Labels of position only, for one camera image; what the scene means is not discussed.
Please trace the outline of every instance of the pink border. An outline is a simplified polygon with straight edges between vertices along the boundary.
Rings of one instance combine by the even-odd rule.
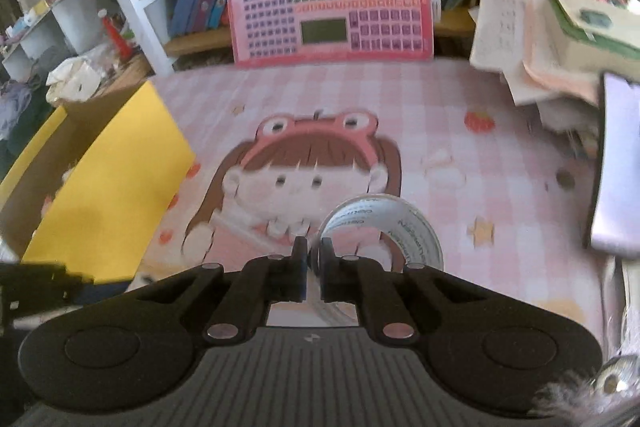
[[[422,45],[421,52],[398,52],[398,51],[370,51],[370,52],[352,52],[344,51],[343,53],[335,53],[335,51],[325,54],[316,53],[313,57],[304,54],[296,54],[288,57],[261,57],[250,58],[249,60],[239,60],[236,52],[236,33],[234,31],[234,10],[232,0],[227,0],[229,25],[231,28],[231,41],[234,50],[234,60],[236,66],[241,68],[262,68],[265,66],[291,66],[294,64],[313,64],[315,62],[337,62],[344,60],[429,60],[433,58],[433,19],[431,13],[431,0],[422,3],[420,9],[422,25]]]

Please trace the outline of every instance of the roll of tape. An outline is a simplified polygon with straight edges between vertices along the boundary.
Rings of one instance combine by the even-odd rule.
[[[318,252],[320,240],[331,237],[343,227],[371,227],[385,233],[400,249],[406,263],[422,263],[444,269],[442,248],[433,228],[411,203],[388,194],[367,194],[340,204],[324,220],[315,237],[312,252]],[[316,259],[312,265],[318,267]],[[320,297],[320,285],[309,273],[307,299],[319,317],[332,327],[355,326],[357,317],[351,305],[326,303]]]
[[[406,263],[444,269],[442,248],[433,228],[411,203],[389,194],[368,194],[340,204],[324,220],[316,242],[342,227],[373,227],[385,233]]]

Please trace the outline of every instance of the wooden shelf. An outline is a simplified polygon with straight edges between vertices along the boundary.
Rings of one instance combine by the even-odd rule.
[[[171,39],[164,45],[164,50],[170,57],[182,57],[192,53],[219,50],[231,47],[231,30],[219,28],[202,33],[192,33],[183,37]]]
[[[466,8],[456,8],[442,13],[442,18],[433,28],[436,37],[473,37],[476,23]],[[202,33],[177,37],[164,45],[170,57],[181,57],[192,53],[220,50],[231,47],[231,30],[219,28]]]

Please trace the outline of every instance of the frog eye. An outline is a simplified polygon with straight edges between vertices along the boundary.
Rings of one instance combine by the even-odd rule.
[[[342,126],[348,131],[360,131],[369,126],[369,116],[362,112],[346,114],[342,120]]]
[[[262,133],[265,136],[275,136],[276,134],[283,133],[287,126],[289,125],[289,121],[283,117],[272,118],[264,123],[262,126]]]

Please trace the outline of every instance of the black device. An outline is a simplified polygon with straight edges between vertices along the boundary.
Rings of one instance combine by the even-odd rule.
[[[351,328],[266,327],[305,298],[308,251],[225,273],[204,264],[62,315],[20,348],[41,399],[20,427],[557,426],[529,414],[600,346],[559,315],[410,264],[312,252],[321,298],[356,305]]]

